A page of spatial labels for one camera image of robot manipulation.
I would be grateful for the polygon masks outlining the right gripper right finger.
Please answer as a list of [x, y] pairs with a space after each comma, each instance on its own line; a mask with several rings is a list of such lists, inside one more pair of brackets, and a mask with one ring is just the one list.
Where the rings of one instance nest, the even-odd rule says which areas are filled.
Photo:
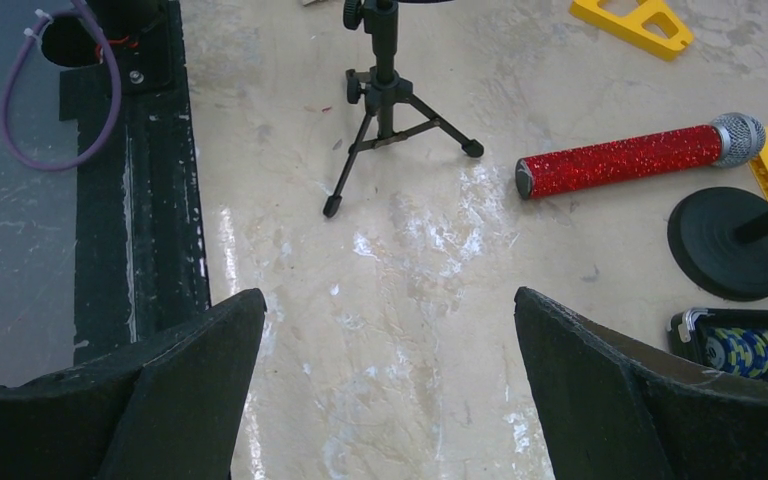
[[768, 479], [768, 382], [713, 370], [522, 287], [515, 325], [558, 479]]

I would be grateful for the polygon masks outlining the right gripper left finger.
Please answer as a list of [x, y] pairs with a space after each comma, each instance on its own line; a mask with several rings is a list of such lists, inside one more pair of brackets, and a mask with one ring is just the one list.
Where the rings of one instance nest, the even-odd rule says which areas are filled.
[[0, 479], [227, 479], [267, 305], [191, 320], [22, 386], [0, 386]]

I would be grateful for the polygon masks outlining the black tripod shock-mount stand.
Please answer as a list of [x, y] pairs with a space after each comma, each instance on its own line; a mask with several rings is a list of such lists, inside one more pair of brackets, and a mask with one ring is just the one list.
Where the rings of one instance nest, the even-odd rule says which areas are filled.
[[[345, 72], [346, 98], [350, 104], [362, 103], [364, 117], [333, 193], [327, 198], [322, 214], [330, 219], [338, 212], [342, 191], [359, 153], [375, 150], [405, 141], [423, 132], [439, 128], [461, 147], [470, 158], [484, 154], [484, 146], [468, 138], [449, 121], [421, 100], [413, 91], [413, 83], [395, 69], [399, 27], [398, 1], [346, 0], [343, 2], [342, 21], [345, 28], [360, 27], [371, 37], [375, 64], [368, 71], [349, 69]], [[394, 130], [394, 107], [407, 104], [426, 118], [426, 121], [403, 131]]]

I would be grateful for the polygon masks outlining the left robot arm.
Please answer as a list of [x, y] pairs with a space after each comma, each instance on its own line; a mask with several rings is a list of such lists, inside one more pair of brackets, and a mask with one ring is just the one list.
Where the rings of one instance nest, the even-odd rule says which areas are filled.
[[[82, 1], [108, 42], [115, 47], [135, 47], [138, 38], [166, 16], [166, 1]], [[102, 47], [90, 32], [89, 21], [76, 6], [42, 14], [46, 24], [38, 39], [44, 57], [69, 68], [97, 64]]]

